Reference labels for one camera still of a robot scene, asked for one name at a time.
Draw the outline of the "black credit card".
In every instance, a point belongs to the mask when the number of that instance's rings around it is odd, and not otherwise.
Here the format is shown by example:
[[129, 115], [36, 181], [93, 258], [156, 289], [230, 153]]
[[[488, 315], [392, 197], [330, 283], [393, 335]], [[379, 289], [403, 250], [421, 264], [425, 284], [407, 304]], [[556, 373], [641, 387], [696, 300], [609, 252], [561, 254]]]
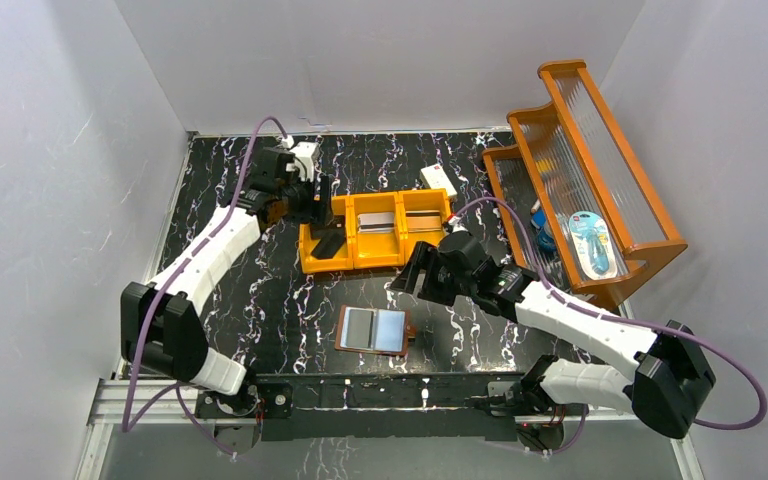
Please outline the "black credit card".
[[345, 227], [342, 223], [313, 225], [310, 227], [310, 238], [312, 240], [324, 240], [325, 238], [333, 235], [345, 235]]

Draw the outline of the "grey credit card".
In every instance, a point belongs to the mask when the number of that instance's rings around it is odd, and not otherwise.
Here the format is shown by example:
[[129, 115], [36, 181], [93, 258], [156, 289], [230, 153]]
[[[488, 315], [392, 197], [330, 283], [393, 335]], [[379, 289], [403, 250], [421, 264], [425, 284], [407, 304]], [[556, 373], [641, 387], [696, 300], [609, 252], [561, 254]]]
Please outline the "grey credit card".
[[319, 240], [319, 242], [313, 247], [311, 255], [317, 260], [332, 259], [340, 251], [345, 242], [345, 235], [329, 236], [324, 240]]

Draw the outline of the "brown leather card holder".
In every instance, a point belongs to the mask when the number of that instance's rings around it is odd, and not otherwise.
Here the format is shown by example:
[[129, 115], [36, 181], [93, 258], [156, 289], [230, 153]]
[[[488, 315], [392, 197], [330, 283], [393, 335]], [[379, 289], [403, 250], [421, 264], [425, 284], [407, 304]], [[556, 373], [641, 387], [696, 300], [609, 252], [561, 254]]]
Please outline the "brown leather card holder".
[[[345, 346], [344, 323], [351, 310], [367, 310], [374, 313], [374, 333], [368, 349], [348, 348]], [[338, 351], [375, 354], [383, 356], [404, 356], [409, 344], [415, 340], [417, 329], [409, 313], [404, 310], [362, 308], [343, 306], [337, 323], [337, 336], [334, 348]]]

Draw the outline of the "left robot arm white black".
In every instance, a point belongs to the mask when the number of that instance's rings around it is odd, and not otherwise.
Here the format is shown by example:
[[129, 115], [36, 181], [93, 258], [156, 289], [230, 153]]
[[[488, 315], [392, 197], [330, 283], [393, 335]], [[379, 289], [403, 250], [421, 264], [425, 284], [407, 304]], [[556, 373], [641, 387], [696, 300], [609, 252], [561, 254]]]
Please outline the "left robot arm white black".
[[220, 394], [235, 416], [254, 411], [257, 387], [246, 367], [209, 346], [200, 315], [216, 286], [245, 250], [286, 221], [323, 226], [332, 217], [331, 180], [314, 163], [318, 144], [263, 148], [241, 187], [216, 208], [206, 227], [163, 271], [122, 292], [121, 354], [168, 378]]

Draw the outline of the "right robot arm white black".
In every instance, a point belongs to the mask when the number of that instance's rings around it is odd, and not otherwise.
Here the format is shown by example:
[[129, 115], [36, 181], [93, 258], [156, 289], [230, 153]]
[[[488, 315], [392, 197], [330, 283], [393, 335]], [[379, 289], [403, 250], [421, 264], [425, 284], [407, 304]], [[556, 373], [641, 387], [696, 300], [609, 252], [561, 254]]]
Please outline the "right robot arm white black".
[[581, 404], [632, 413], [655, 432], [685, 437], [716, 377], [691, 330], [669, 322], [677, 336], [611, 322], [593, 308], [545, 286], [516, 264], [499, 263], [466, 231], [433, 246], [418, 242], [391, 290], [451, 306], [466, 297], [489, 315], [549, 333], [595, 355], [595, 364], [543, 355], [505, 393], [492, 393], [483, 407], [518, 414], [547, 414]]

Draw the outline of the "silver card in middle bin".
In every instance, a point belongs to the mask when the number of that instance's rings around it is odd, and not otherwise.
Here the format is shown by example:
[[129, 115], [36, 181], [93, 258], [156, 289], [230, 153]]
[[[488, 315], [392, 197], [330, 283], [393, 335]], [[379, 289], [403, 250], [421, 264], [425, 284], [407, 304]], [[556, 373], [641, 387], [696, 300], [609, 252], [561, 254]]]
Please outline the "silver card in middle bin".
[[388, 233], [396, 228], [394, 212], [367, 212], [357, 216], [359, 233]]

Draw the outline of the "card in right bin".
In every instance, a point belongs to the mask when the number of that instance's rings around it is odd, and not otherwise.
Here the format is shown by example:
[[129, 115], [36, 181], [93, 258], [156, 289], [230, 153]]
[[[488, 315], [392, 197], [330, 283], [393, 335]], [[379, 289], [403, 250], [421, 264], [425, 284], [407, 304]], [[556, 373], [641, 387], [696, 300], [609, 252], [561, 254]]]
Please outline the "card in right bin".
[[441, 231], [446, 216], [439, 210], [409, 210], [405, 213], [409, 233]]

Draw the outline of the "left orange bin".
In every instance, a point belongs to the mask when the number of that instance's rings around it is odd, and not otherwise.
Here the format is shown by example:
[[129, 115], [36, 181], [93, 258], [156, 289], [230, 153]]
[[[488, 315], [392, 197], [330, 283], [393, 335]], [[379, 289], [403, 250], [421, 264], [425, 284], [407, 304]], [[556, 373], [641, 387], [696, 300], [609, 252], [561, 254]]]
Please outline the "left orange bin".
[[354, 268], [354, 230], [349, 215], [354, 212], [348, 196], [331, 200], [332, 220], [325, 226], [304, 224], [299, 231], [299, 259], [305, 274], [347, 271]]

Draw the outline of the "orange bin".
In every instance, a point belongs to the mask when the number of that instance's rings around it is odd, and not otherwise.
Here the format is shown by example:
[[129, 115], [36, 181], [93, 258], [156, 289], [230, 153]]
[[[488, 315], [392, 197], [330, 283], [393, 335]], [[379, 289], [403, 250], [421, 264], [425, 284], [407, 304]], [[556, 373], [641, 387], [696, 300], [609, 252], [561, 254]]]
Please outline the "orange bin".
[[352, 250], [355, 269], [399, 267], [405, 262], [403, 240], [403, 202], [399, 192], [354, 194], [349, 196], [355, 244]]
[[331, 200], [332, 220], [325, 226], [304, 224], [299, 231], [299, 259], [305, 274], [347, 271], [354, 268], [354, 230], [349, 215], [354, 212], [348, 196]]
[[398, 236], [404, 262], [407, 262], [417, 243], [439, 244], [445, 235], [443, 224], [451, 214], [451, 201], [444, 189], [402, 190], [397, 193]]

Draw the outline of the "middle orange bin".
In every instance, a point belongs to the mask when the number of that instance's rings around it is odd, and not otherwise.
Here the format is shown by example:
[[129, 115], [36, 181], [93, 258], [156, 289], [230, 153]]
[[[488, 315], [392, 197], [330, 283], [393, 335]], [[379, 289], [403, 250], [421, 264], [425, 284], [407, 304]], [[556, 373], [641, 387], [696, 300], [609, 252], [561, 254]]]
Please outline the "middle orange bin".
[[405, 262], [403, 240], [403, 202], [399, 192], [354, 194], [349, 196], [355, 244], [352, 250], [355, 269], [399, 267]]

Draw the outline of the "right orange bin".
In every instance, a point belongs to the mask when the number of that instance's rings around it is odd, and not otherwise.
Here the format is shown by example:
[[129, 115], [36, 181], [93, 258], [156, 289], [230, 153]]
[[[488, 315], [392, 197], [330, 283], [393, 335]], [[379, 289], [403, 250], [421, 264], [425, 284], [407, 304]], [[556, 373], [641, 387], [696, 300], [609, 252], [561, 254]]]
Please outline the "right orange bin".
[[451, 201], [444, 189], [402, 190], [397, 193], [398, 236], [404, 262], [407, 262], [417, 243], [439, 244], [445, 235], [443, 224], [451, 214]]

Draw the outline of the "white small box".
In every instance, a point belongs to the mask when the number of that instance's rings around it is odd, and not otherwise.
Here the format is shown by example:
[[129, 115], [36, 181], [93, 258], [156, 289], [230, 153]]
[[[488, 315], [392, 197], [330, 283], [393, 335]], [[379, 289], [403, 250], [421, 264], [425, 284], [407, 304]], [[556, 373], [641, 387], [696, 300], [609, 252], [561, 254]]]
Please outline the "white small box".
[[440, 164], [422, 168], [420, 180], [427, 189], [444, 190], [450, 201], [457, 199], [457, 190]]

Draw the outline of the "orange wooden shelf rack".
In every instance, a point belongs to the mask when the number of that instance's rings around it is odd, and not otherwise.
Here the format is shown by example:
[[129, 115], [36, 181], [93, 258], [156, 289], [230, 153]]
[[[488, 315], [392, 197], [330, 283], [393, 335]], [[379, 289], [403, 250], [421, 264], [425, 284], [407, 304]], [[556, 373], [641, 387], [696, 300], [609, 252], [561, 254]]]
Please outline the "orange wooden shelf rack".
[[[613, 310], [687, 247], [587, 65], [547, 62], [538, 75], [547, 104], [513, 110], [514, 145], [482, 154], [517, 265], [542, 267], [558, 287]], [[538, 248], [531, 215], [543, 209], [557, 251]], [[591, 280], [583, 273], [569, 218], [591, 211], [607, 223], [618, 274]]]

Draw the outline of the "blue packaged item on shelf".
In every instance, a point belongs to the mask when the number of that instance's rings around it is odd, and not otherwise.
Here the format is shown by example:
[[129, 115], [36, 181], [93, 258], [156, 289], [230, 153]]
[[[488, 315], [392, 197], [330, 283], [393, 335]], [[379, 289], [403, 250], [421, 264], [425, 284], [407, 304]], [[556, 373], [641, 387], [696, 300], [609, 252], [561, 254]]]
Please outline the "blue packaged item on shelf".
[[576, 257], [591, 280], [614, 278], [618, 274], [614, 247], [605, 220], [591, 211], [578, 211], [568, 220]]

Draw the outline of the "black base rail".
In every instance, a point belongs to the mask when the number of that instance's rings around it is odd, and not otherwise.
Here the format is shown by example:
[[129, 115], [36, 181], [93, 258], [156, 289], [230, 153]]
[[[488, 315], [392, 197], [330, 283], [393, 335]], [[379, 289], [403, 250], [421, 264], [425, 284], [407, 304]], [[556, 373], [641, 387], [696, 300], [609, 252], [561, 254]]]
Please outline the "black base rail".
[[198, 395], [195, 414], [220, 427], [252, 426], [263, 441], [319, 437], [479, 437], [518, 441], [534, 433], [558, 446], [583, 409], [555, 406], [519, 372], [264, 374], [235, 397]]

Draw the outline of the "aluminium frame rail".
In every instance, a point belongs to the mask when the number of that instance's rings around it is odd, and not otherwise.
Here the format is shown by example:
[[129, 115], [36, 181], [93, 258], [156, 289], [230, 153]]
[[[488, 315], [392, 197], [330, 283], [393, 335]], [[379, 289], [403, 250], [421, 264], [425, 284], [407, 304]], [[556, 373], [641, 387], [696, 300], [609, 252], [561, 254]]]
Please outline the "aluminium frame rail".
[[268, 374], [244, 389], [239, 405], [202, 387], [175, 388], [171, 381], [141, 379], [135, 392], [126, 380], [102, 380], [90, 420], [119, 424], [124, 419], [144, 423], [197, 420], [224, 424], [267, 419], [287, 420], [302, 413], [430, 414], [476, 411], [517, 419], [580, 413], [578, 406], [533, 407], [515, 397], [516, 373], [282, 375]]

